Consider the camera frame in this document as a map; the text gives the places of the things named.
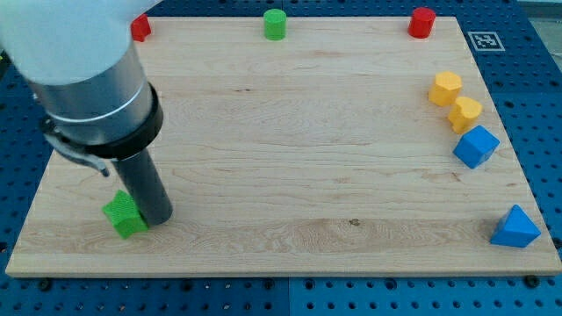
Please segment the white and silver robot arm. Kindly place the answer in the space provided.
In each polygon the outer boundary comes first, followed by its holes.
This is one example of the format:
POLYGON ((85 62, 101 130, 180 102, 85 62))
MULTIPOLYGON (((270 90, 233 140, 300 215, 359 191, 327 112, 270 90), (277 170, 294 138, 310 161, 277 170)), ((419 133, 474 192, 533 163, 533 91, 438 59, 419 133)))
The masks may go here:
POLYGON ((162 127, 131 24, 161 0, 1 0, 1 46, 64 140, 127 158, 162 127))

